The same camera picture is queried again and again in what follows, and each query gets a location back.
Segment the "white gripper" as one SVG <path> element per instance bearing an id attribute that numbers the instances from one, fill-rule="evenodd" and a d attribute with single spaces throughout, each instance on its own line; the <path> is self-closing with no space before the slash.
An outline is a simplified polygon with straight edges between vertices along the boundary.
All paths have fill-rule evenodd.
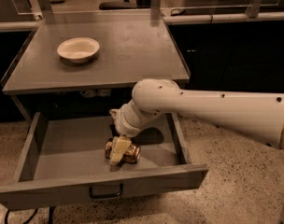
<path id="1" fill-rule="evenodd" d="M 119 109 L 110 109 L 109 114 L 114 120 L 117 133 L 122 135 L 113 138 L 111 146 L 112 150 L 109 158 L 109 163 L 111 165 L 117 165 L 121 162 L 124 153 L 132 144 L 129 138 L 139 135 L 149 123 L 162 115 L 158 111 L 143 111 L 133 100 L 124 104 Z"/>

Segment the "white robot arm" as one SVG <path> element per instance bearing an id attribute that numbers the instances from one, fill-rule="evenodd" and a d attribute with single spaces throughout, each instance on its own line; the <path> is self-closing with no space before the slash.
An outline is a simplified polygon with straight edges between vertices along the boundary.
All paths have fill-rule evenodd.
<path id="1" fill-rule="evenodd" d="M 145 79 L 110 113 L 129 137 L 176 113 L 193 161 L 210 167 L 198 190 L 129 202 L 135 224 L 284 224 L 284 94 L 184 91 Z"/>

